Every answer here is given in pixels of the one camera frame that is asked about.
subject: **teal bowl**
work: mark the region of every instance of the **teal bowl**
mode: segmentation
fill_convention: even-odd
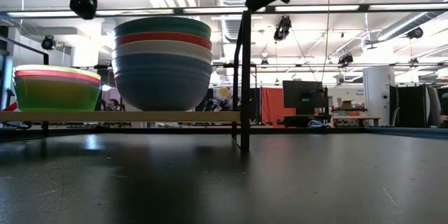
[[[210,39],[211,29],[203,22],[184,17],[147,17],[118,25],[115,37],[141,32],[181,32]]]

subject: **stacked bowls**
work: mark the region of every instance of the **stacked bowls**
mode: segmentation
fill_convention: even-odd
[[[112,67],[121,96],[142,111],[187,111],[211,75],[211,30],[182,17],[149,17],[113,30]]]
[[[100,79],[98,74],[62,66],[22,65],[13,72],[21,111],[94,111]]]

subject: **black table surface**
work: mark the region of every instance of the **black table surface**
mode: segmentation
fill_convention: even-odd
[[[448,223],[448,141],[99,134],[0,144],[0,223]]]

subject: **computer monitor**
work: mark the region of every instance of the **computer monitor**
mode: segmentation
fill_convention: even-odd
[[[315,108],[325,108],[327,103],[321,82],[283,81],[283,105],[297,115],[313,115]]]

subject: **orange curtain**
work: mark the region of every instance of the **orange curtain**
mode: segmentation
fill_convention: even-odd
[[[295,108],[284,108],[282,88],[262,88],[262,122],[272,123],[274,127],[284,127],[278,125],[277,120],[283,120],[284,116],[294,116]]]

